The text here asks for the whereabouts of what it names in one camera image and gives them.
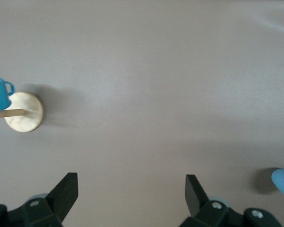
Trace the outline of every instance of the gray surface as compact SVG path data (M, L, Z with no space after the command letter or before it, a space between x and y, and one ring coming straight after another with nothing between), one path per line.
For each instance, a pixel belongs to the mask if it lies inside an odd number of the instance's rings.
M26 134L0 119L9 209L78 172L66 227L176 227L196 174L284 225L255 186L284 167L284 1L0 1L0 77L46 109Z

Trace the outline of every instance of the wooden dowel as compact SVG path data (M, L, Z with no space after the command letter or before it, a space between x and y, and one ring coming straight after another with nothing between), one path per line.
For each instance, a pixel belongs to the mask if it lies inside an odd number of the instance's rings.
M23 116L27 112L26 110L17 109L17 110L2 110L0 111L0 118L1 117L15 117L15 116Z

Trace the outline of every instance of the wooden mug holder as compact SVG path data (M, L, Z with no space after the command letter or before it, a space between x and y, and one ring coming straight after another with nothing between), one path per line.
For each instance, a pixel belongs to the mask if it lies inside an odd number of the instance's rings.
M43 107L38 98L27 92L16 92L9 97L11 105L0 111L0 118L19 132L35 130L42 122Z

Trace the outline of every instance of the mug handle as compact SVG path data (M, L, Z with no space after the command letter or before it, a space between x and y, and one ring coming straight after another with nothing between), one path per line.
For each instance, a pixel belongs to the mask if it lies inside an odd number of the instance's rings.
M12 83L10 83L10 82L7 82L7 81L5 81L4 83L10 85L10 90L11 90L11 91L8 93L8 96L13 95L13 94L15 93L15 87L14 87L14 85L13 85Z

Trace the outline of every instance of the silver screw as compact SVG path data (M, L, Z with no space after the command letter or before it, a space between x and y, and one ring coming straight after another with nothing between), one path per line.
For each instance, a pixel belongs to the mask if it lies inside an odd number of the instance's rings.
M252 214L254 217L256 217L256 218L263 218L263 217L264 217L263 214L262 214L260 211L258 211L258 210L253 210L253 211L251 212L251 214Z
M29 206L34 207L34 206L37 206L37 205L39 205L39 201L33 201L33 202L31 202L31 204Z
M218 202L213 202L212 203L213 208L215 209L222 209L222 205Z

